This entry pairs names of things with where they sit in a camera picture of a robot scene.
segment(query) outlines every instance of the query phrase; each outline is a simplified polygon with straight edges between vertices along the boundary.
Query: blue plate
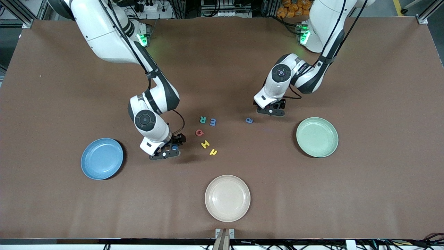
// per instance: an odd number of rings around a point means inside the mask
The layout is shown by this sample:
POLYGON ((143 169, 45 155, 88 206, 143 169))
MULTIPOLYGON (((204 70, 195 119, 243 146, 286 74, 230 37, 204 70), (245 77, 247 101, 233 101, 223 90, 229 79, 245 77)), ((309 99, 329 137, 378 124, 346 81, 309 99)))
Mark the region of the blue plate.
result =
POLYGON ((122 146, 116 140, 102 138, 86 147, 80 164, 86 176, 93 180, 104 180, 113 176, 122 162, 122 146))

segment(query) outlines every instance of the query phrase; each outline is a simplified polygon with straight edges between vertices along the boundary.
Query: plate rim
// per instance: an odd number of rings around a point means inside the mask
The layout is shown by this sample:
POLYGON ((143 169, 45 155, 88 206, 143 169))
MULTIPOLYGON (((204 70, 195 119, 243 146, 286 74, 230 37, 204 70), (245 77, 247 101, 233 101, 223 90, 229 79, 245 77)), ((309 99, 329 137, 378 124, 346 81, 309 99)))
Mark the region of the plate rim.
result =
POLYGON ((240 220, 242 217, 244 217, 244 215, 248 212, 248 210, 250 209, 250 204, 251 204, 251 192, 250 192, 250 189, 248 188, 248 185, 245 183, 245 181, 243 181, 241 178, 239 178, 239 177, 237 177, 237 176, 234 176, 234 175, 231 175, 231 174, 224 174, 224 175, 221 175, 221 176, 218 176, 218 177, 216 177, 216 178, 214 178, 209 184, 208 184, 208 186, 206 187, 206 190, 205 190, 205 196, 204 196, 204 200, 205 200, 205 207, 206 207, 206 210, 210 213, 210 215, 213 217, 213 218, 215 218, 216 220, 218 220, 218 221, 221 221, 221 222, 235 222, 235 221, 237 221, 237 220, 240 220), (248 192, 248 198, 247 198, 247 200, 248 200, 248 204, 247 204, 247 206, 246 206, 246 209, 245 209, 245 211, 242 213, 242 215, 241 216, 239 216, 239 218, 237 218, 237 219, 235 219, 235 220, 222 220, 222 219, 220 219, 220 218, 217 218, 218 216, 216 216, 214 213, 212 213, 211 211, 210 211, 210 209, 208 208, 209 207, 209 205, 208 205, 208 196, 209 196, 209 188, 210 188, 210 186, 215 182, 215 181, 217 181, 218 179, 222 179, 222 178, 224 178, 224 177, 230 177, 230 178, 234 178, 235 180, 237 180, 237 181, 240 181, 240 183, 242 183, 242 186, 244 186, 245 188, 246 188, 246 191, 248 192))
POLYGON ((97 139, 97 140, 91 142, 91 143, 85 148, 85 150, 83 150, 82 156, 80 157, 80 168, 82 169, 83 174, 86 175, 88 178, 90 178, 90 179, 92 179, 92 180, 95 180, 95 181, 106 180, 106 179, 112 177, 115 173, 117 173, 117 171, 122 167, 124 157, 125 157, 125 156, 124 156, 124 152, 123 152, 123 147, 122 147, 122 145, 121 145, 117 140, 115 140, 115 139, 113 139, 113 138, 108 138, 108 137, 99 138, 99 139, 97 139), (84 165, 83 165, 83 159, 84 159, 84 157, 85 157, 85 154, 87 154, 87 149, 88 149, 91 145, 93 145, 94 143, 96 143, 97 141, 101 141, 101 140, 109 140, 109 141, 112 141, 112 142, 116 143, 116 145, 118 146, 118 148, 119 148, 120 151, 122 152, 122 159, 120 160, 119 167, 116 169, 115 172, 113 172, 112 175, 110 175, 110 176, 108 176, 108 177, 106 177, 106 178, 93 178, 93 177, 89 176, 88 174, 86 174, 85 169, 84 169, 85 167, 84 167, 84 165))
POLYGON ((331 122, 329 122, 328 120, 326 120, 326 119, 324 119, 324 118, 321 118, 321 117, 308 117, 308 118, 302 120, 302 121, 299 123, 299 125, 297 126, 297 129, 296 129, 296 141, 297 141, 297 144, 299 145, 299 147, 302 149, 302 151, 304 151, 306 154, 308 154, 308 155, 310 155, 310 156, 312 156, 312 157, 316 157, 316 158, 325 158, 325 157, 327 157, 327 156, 330 156, 331 154, 333 154, 333 153, 336 151, 336 149, 337 149, 337 147, 338 147, 338 145, 339 145, 339 135, 338 135, 338 133, 337 133, 337 130, 336 130, 335 126, 333 126, 333 124, 332 124, 331 122), (327 155, 323 155, 323 156, 312 155, 312 154, 308 153, 308 152, 307 152, 307 151, 301 146, 300 141, 299 141, 300 127, 301 127, 301 125, 304 124, 304 122, 307 122, 307 120, 308 120, 308 121, 310 121, 310 120, 322 120, 322 121, 324 121, 324 122, 326 122, 326 123, 328 123, 328 124, 330 124, 330 125, 332 126, 332 128, 333 128, 333 135, 334 135, 334 137, 335 137, 336 143, 335 143, 334 149, 333 149, 329 154, 327 154, 327 155))

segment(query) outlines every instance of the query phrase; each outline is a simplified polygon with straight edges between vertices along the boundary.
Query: cable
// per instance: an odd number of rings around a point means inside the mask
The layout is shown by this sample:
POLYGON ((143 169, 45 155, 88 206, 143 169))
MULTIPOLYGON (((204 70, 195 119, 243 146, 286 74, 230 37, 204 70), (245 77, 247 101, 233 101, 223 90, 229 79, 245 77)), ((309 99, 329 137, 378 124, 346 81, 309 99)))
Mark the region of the cable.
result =
POLYGON ((175 15, 175 19, 178 19, 180 16, 179 16, 179 14, 178 14, 178 11, 177 11, 177 9, 176 9, 176 3, 174 2, 174 1, 172 1, 172 2, 170 2, 170 4, 171 4, 171 8, 173 9, 173 11, 174 11, 174 15, 175 15))
POLYGON ((291 92, 293 92, 295 95, 297 95, 297 97, 286 97, 286 96, 284 96, 285 98, 289 98, 289 99, 301 99, 301 98, 302 98, 302 96, 301 96, 300 94, 296 93, 296 92, 293 90, 293 88, 291 87, 291 84, 288 85, 288 86, 290 87, 291 92))
POLYGON ((101 0, 98 0, 100 2, 100 5, 102 6, 103 10, 105 11, 106 15, 108 16, 108 18, 111 20, 111 22, 113 23, 114 27, 117 29, 117 32, 119 32, 119 34, 121 35, 121 37, 123 38, 123 40, 128 44, 128 46, 130 47, 130 50, 133 52, 134 56, 136 57, 137 61, 139 62, 140 66, 142 66, 143 70, 145 70, 145 74, 148 74, 147 69, 145 68, 145 66, 143 65, 142 61, 140 60, 139 56, 137 55, 136 51, 134 51, 133 47, 131 47, 131 44, 128 40, 128 37, 126 36, 125 33, 123 33, 123 28, 120 25, 119 19, 117 18, 117 15, 114 11, 114 9, 112 8, 112 3, 110 0, 108 0, 108 4, 109 4, 109 8, 111 9, 111 11, 114 14, 114 18, 116 19, 117 23, 119 25, 117 25, 114 20, 112 19, 110 13, 108 13, 105 5, 103 4, 103 2, 101 0))
POLYGON ((157 1, 162 7, 165 7, 166 6, 166 4, 165 4, 165 0, 163 0, 163 4, 161 4, 160 3, 160 1, 157 1))
POLYGON ((301 34, 302 34, 302 33, 300 33, 300 32, 292 31, 292 30, 288 27, 288 26, 290 26, 290 27, 296 27, 295 24, 290 24, 290 23, 284 22, 283 19, 279 19, 279 18, 277 18, 277 17, 275 17, 275 16, 272 16, 272 18, 275 19, 275 20, 277 20, 277 21, 279 21, 281 24, 283 24, 283 25, 285 26, 285 28, 287 28, 287 30, 288 30, 290 33, 292 33, 292 34, 294 34, 294 35, 301 35, 301 34))
POLYGON ((180 131, 182 131, 183 128, 185 128, 185 119, 183 118, 183 116, 177 112, 175 109, 172 109, 176 114, 178 114, 180 116, 180 118, 182 118, 182 127, 179 128, 177 131, 175 131, 174 133, 172 133, 173 135, 179 133, 180 131))
POLYGON ((430 235, 429 237, 426 237, 426 238, 424 238, 424 239, 422 239, 423 241, 427 241, 427 240, 430 240, 430 239, 433 239, 433 238, 435 238, 435 237, 437 237, 437 236, 443 236, 444 234, 432 234, 432 235, 430 235))
POLYGON ((282 247, 280 247, 280 246, 278 246, 278 245, 271 245, 271 246, 269 246, 269 247, 267 248, 267 250, 270 250, 271 247, 273 247, 273 246, 276 246, 276 247, 278 247, 280 250, 283 250, 282 247))
POLYGON ((133 8, 133 6, 130 5, 130 7, 131 7, 131 9, 134 11, 134 14, 135 14, 136 17, 137 17, 137 20, 140 20, 139 15, 137 14, 137 12, 136 12, 136 10, 133 8))
POLYGON ((349 36, 350 31, 352 31, 353 27, 355 26, 356 22, 358 21, 359 17, 361 16, 362 11, 364 10, 365 6, 367 5, 367 1, 368 1, 368 0, 365 0, 365 1, 364 1, 364 4, 362 5, 361 10, 359 10, 359 13, 358 13, 358 15, 356 16, 356 19, 353 21, 352 26, 350 26, 350 29, 349 29, 349 31, 347 32, 347 35, 345 35, 345 37, 344 37, 344 39, 342 40, 341 44, 340 44, 339 47, 337 48, 336 53, 334 54, 334 56, 337 55, 337 53, 338 53, 339 50, 341 49, 342 45, 344 44, 345 40, 347 40, 347 37, 349 36))
POLYGON ((352 10, 352 11, 350 11, 349 17, 351 17, 351 16, 352 16, 352 15, 353 15, 353 14, 355 13, 356 9, 357 9, 357 8, 356 8, 356 7, 354 7, 354 8, 353 8, 353 10, 352 10))
POLYGON ((215 3, 215 6, 214 6, 214 11, 211 15, 206 16, 203 13, 201 13, 201 15, 204 17, 214 17, 219 12, 220 9, 221 9, 221 2, 220 2, 220 0, 217 0, 217 2, 215 3))
POLYGON ((334 30, 336 29, 337 25, 339 24, 339 20, 341 20, 342 13, 344 13, 344 9, 345 9, 345 3, 346 3, 346 0, 344 0, 344 3, 342 4, 342 9, 341 9, 341 12, 339 13, 339 17, 337 18, 336 24, 334 25, 333 30, 332 30, 332 32, 330 33, 330 36, 329 36, 329 38, 327 39, 327 42, 325 43, 325 45, 324 45, 324 47, 323 47, 323 49, 322 49, 321 55, 324 53, 325 48, 327 48, 327 44, 330 42, 330 39, 331 39, 331 37, 333 36, 334 30))
POLYGON ((251 6, 250 6, 250 11, 248 11, 247 18, 248 18, 248 16, 250 15, 250 12, 251 12, 251 17, 253 18, 253 11, 256 11, 256 10, 258 10, 258 9, 260 9, 260 8, 261 8, 261 7, 259 6, 259 7, 255 8, 255 9, 252 9, 251 6))
POLYGON ((404 250, 404 249, 400 248, 398 245, 396 245, 396 244, 395 244, 394 242, 392 242, 392 241, 389 241, 389 240, 385 240, 385 241, 387 241, 388 243, 394 245, 394 246, 395 246, 397 249, 399 249, 399 250, 404 250))

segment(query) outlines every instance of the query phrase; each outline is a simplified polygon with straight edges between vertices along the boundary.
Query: green plate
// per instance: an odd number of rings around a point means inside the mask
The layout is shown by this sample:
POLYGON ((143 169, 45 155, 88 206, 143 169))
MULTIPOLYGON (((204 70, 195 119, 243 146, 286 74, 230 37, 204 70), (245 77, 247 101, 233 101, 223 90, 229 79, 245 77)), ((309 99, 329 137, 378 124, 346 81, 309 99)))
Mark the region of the green plate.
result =
POLYGON ((327 157, 336 150, 339 138, 329 121, 311 117, 303 120, 296 130, 301 149, 313 157, 327 157))

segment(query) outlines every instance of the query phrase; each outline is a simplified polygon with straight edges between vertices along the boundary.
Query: metal frame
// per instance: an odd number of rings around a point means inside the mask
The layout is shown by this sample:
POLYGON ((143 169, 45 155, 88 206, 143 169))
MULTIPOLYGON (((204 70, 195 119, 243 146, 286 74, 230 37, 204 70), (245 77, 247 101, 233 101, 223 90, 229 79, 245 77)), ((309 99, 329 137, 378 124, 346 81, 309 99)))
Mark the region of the metal frame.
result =
POLYGON ((418 24, 428 24, 427 18, 429 18, 443 4, 444 0, 434 0, 421 14, 416 15, 418 24))
MULTIPOLYGON (((3 65, 0 65, 0 72, 2 72, 3 74, 6 74, 6 68, 3 67, 3 65)), ((0 87, 3 83, 3 79, 4 79, 4 76, 0 76, 0 87)))
POLYGON ((37 16, 19 0, 0 0, 0 3, 23 23, 22 28, 31 28, 33 20, 37 19, 37 16))
POLYGON ((173 8, 174 16, 176 19, 185 18, 185 1, 184 0, 170 0, 171 7, 173 8))
POLYGON ((281 4, 281 0, 263 0, 261 8, 262 16, 275 16, 281 4))
POLYGON ((214 250, 229 250, 230 247, 230 233, 228 229, 220 229, 217 234, 216 241, 214 242, 213 249, 214 250))
POLYGON ((50 12, 51 7, 49 6, 48 0, 43 0, 40 5, 39 12, 37 13, 37 19, 39 20, 47 20, 47 16, 50 12))
POLYGON ((201 0, 201 16, 226 16, 226 13, 248 15, 251 12, 251 5, 242 7, 235 7, 234 0, 216 0, 216 4, 205 4, 204 0, 201 0), (212 15, 214 10, 218 9, 218 13, 212 15))

